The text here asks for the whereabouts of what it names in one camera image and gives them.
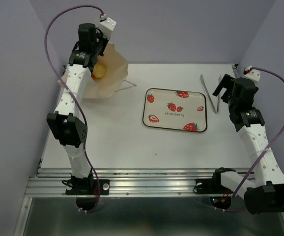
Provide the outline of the metal tongs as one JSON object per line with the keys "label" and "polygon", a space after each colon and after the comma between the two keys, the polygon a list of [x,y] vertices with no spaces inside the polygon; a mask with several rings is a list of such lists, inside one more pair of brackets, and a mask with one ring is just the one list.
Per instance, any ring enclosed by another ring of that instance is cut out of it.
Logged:
{"label": "metal tongs", "polygon": [[213,113],[218,114],[219,111],[220,111],[220,95],[217,96],[217,105],[215,106],[214,103],[213,103],[213,100],[211,98],[211,95],[210,95],[210,93],[207,89],[207,86],[206,86],[206,83],[205,83],[205,80],[204,80],[204,76],[202,74],[200,75],[200,82],[201,82],[201,85],[203,86],[203,90],[206,93],[206,96],[207,96],[208,101],[211,105]]}

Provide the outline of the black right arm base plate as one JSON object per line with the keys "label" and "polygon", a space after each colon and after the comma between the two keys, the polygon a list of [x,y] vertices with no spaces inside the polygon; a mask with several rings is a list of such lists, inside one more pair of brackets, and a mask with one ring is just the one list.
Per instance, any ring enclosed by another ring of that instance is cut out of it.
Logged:
{"label": "black right arm base plate", "polygon": [[211,178],[197,178],[195,179],[195,182],[194,192],[197,194],[217,195],[233,193],[233,191],[228,190],[219,184],[215,184]]}

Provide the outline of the aluminium front frame rails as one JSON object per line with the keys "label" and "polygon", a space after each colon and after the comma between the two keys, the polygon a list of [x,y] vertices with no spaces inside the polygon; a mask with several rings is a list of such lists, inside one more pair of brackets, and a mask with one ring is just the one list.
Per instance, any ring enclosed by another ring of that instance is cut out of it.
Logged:
{"label": "aluminium front frame rails", "polygon": [[[110,180],[110,198],[191,197],[197,178],[210,178],[213,168],[191,169],[97,169],[99,179]],[[25,197],[66,197],[63,180],[69,168],[40,168],[29,178]]]}

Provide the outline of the fake round bread roll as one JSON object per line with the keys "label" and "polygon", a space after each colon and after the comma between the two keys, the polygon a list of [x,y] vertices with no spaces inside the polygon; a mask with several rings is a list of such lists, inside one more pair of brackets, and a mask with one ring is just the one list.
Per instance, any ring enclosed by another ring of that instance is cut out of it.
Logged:
{"label": "fake round bread roll", "polygon": [[97,63],[93,68],[91,77],[94,80],[102,79],[106,75],[106,72],[106,67],[101,63]]}

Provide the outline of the beige paper bag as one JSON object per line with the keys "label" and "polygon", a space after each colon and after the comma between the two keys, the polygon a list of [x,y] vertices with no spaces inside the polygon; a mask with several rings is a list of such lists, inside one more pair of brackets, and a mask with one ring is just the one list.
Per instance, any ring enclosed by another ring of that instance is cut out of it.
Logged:
{"label": "beige paper bag", "polygon": [[98,63],[106,67],[106,75],[102,79],[92,79],[87,82],[83,99],[108,98],[117,91],[128,76],[128,62],[123,55],[115,50],[112,43],[108,43],[104,55],[98,57]]}

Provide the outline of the aluminium table edge rail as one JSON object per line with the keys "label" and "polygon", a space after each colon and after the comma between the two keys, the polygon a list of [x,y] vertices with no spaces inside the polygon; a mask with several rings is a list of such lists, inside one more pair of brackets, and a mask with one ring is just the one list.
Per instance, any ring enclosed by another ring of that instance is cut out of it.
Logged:
{"label": "aluminium table edge rail", "polygon": [[238,78],[238,76],[239,76],[237,67],[238,67],[238,64],[233,64],[233,65],[232,65],[232,70],[233,70],[233,73],[234,73],[234,77],[235,77],[235,78]]}

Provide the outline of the strawberry print tray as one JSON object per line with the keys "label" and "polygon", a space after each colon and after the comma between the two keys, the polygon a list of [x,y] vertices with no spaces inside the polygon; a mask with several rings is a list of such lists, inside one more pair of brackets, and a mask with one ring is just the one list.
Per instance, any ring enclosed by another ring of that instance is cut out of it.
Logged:
{"label": "strawberry print tray", "polygon": [[203,133],[208,127],[206,97],[200,92],[150,88],[142,122],[150,128]]}

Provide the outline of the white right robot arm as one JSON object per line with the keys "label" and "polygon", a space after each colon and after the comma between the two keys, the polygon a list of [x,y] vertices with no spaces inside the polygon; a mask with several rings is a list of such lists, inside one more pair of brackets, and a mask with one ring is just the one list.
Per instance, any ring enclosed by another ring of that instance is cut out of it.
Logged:
{"label": "white right robot arm", "polygon": [[211,179],[212,189],[229,189],[233,196],[244,200],[250,214],[284,212],[284,174],[271,149],[266,135],[265,121],[253,106],[258,91],[255,77],[233,78],[226,74],[213,92],[228,104],[229,118],[246,148],[252,166],[244,177],[231,168],[218,168]]}

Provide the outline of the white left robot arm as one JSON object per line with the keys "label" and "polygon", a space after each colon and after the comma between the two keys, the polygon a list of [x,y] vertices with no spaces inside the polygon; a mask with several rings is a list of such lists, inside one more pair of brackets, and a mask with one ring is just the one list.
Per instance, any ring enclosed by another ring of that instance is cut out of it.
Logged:
{"label": "white left robot arm", "polygon": [[68,195],[98,194],[100,183],[85,150],[87,121],[81,101],[91,79],[98,56],[103,55],[107,38],[94,24],[80,24],[79,40],[75,44],[66,67],[66,81],[62,96],[47,124],[56,140],[63,146],[71,165],[71,178],[64,180]]}

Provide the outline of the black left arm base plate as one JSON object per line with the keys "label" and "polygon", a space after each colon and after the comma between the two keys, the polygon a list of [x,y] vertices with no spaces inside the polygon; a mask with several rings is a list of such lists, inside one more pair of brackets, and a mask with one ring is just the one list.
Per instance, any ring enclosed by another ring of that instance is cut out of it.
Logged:
{"label": "black left arm base plate", "polygon": [[98,181],[92,177],[75,178],[71,177],[69,180],[62,180],[61,183],[65,185],[65,194],[68,196],[78,195],[109,195],[109,179],[98,179],[100,183],[100,191],[98,191]]}

